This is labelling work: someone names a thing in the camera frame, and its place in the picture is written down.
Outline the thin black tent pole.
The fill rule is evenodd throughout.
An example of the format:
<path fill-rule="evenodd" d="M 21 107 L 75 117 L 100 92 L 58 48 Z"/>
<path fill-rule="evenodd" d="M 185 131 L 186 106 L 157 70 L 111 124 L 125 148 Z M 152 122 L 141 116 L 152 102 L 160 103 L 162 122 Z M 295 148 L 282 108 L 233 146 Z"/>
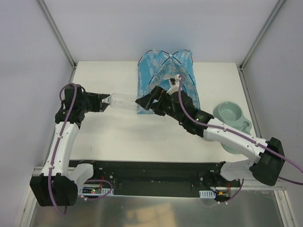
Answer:
<path fill-rule="evenodd" d="M 144 92 L 157 82 L 166 82 L 170 75 L 185 74 L 186 83 L 196 86 L 193 58 L 190 50 L 170 54 L 163 50 L 149 50 L 138 61 L 138 91 Z"/>

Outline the clear plastic water bottle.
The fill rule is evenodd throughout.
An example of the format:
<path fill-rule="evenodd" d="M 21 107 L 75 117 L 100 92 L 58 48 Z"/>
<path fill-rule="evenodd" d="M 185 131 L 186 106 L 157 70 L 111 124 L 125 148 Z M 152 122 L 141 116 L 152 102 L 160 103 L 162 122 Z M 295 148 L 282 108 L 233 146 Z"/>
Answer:
<path fill-rule="evenodd" d="M 137 111 L 138 105 L 135 102 L 137 96 L 113 93 L 109 97 L 103 98 L 102 102 L 109 104 L 114 109 L 126 109 Z"/>

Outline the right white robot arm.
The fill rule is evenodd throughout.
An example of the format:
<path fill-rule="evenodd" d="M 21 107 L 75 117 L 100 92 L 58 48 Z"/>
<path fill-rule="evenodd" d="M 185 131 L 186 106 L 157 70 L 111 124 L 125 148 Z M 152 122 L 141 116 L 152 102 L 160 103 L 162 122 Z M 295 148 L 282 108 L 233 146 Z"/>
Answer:
<path fill-rule="evenodd" d="M 220 162 L 213 174 L 213 181 L 217 186 L 225 186 L 235 179 L 256 179 L 268 186 L 276 184 L 285 163 L 285 154 L 279 139 L 252 137 L 228 126 L 210 113 L 196 108 L 185 91 L 167 92 L 156 86 L 135 102 L 156 115 L 174 118 L 193 135 L 222 143 L 246 157 L 243 161 Z"/>

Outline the blue snowman pet tent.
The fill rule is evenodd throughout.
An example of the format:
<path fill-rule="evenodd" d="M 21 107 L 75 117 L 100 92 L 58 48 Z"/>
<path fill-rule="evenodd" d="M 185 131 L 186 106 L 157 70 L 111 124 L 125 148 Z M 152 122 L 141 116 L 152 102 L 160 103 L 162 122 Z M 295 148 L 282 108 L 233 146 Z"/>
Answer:
<path fill-rule="evenodd" d="M 179 50 L 173 54 L 162 50 L 147 51 L 138 62 L 138 98 L 148 95 L 155 87 L 161 87 L 164 98 L 154 100 L 151 106 L 155 107 L 160 102 L 159 107 L 168 110 L 173 103 L 171 96 L 165 93 L 174 86 L 176 75 L 185 76 L 181 90 L 192 99 L 193 106 L 200 109 L 192 52 L 189 50 Z"/>

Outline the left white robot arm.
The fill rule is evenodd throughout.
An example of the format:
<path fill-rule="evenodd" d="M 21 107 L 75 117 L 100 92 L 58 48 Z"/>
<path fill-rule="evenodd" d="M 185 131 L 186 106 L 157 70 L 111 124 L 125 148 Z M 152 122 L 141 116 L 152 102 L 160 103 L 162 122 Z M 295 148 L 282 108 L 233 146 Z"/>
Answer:
<path fill-rule="evenodd" d="M 69 83 L 59 93 L 61 106 L 55 115 L 55 132 L 49 155 L 39 175 L 32 176 L 30 188 L 42 207 L 73 206 L 85 182 L 95 184 L 100 172 L 92 164 L 78 164 L 69 170 L 72 147 L 85 114 L 102 113 L 109 94 L 87 92 Z"/>

